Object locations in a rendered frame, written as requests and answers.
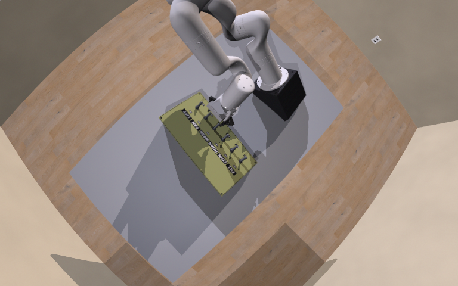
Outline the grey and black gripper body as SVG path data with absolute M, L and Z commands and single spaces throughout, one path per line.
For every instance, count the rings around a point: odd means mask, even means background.
M 221 97 L 221 96 L 220 96 L 220 97 Z M 217 102 L 218 100 L 220 100 L 220 97 L 217 98 L 214 102 Z M 232 117 L 232 116 L 234 115 L 234 113 L 236 112 L 236 110 L 237 110 L 237 108 L 234 109 L 234 110 L 232 110 L 232 111 L 227 111 L 227 112 L 225 113 L 226 118 L 225 118 L 223 121 L 227 121 L 230 117 Z M 232 114 L 232 115 L 231 115 L 231 114 Z

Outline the olive-yellow switch panel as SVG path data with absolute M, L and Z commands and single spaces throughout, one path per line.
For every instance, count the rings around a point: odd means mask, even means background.
M 257 161 L 223 122 L 207 112 L 209 102 L 200 93 L 159 117 L 177 143 L 217 190 L 229 191 Z

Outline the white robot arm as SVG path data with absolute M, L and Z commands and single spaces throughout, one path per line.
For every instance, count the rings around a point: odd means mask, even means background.
M 267 43 L 270 18 L 265 12 L 256 10 L 236 16 L 236 6 L 231 0 L 166 1 L 171 5 L 172 28 L 203 67 L 214 76 L 222 75 L 228 69 L 233 75 L 220 100 L 207 104 L 207 108 L 219 122 L 226 118 L 227 111 L 240 107 L 239 105 L 254 91 L 255 84 L 245 62 L 239 57 L 227 56 L 222 50 L 200 18 L 201 11 L 210 14 L 221 23 L 224 36 L 228 40 L 239 41 L 255 37 L 247 44 L 246 53 L 259 74 L 257 85 L 260 89 L 272 91 L 287 82 L 287 70 L 277 64 Z

